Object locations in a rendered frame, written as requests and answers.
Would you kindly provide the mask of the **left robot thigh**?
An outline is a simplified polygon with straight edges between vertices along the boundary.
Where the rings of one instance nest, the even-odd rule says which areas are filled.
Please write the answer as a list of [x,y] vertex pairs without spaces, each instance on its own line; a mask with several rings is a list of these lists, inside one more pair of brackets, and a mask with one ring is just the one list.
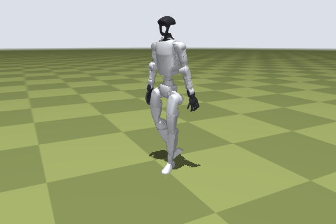
[[183,96],[176,91],[171,91],[166,106],[166,122],[167,122],[167,135],[170,133],[173,136],[176,132],[177,118],[179,115],[178,105],[183,103]]

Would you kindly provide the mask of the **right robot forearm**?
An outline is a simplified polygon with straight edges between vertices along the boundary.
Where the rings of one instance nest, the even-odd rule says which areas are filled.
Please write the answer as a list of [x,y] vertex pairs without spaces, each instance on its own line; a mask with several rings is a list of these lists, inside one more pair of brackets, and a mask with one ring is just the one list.
[[[156,76],[156,71],[153,71],[149,68],[149,79],[148,79],[148,84],[151,85],[151,89],[154,88],[154,83],[155,83],[155,76]],[[147,84],[147,87],[148,87],[148,84]]]

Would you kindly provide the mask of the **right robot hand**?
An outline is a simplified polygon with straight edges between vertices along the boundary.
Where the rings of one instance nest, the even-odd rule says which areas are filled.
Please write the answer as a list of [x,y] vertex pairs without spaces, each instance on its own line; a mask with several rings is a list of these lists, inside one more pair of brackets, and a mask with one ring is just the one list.
[[146,96],[145,96],[145,100],[147,102],[148,105],[150,105],[150,98],[151,98],[151,92],[153,89],[151,89],[151,85],[148,84],[148,87],[147,87],[147,93],[146,93]]

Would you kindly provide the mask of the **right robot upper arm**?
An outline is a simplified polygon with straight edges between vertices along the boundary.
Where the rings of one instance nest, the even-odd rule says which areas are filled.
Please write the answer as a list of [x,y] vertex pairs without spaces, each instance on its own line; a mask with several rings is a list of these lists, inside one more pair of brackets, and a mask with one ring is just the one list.
[[156,60],[156,42],[153,42],[152,45],[151,45],[151,48],[152,48],[152,59],[153,59],[153,62],[151,62],[149,64],[149,68],[153,71],[156,71],[158,69],[158,66],[157,66],[157,60]]

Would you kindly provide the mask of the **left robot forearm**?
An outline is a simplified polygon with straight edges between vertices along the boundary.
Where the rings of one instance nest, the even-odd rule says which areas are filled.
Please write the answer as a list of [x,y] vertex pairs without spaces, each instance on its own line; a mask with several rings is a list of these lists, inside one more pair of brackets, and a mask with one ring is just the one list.
[[186,75],[183,76],[184,82],[185,82],[185,88],[190,92],[190,95],[194,94],[192,79],[191,79],[191,72],[189,67],[185,67],[185,73]]

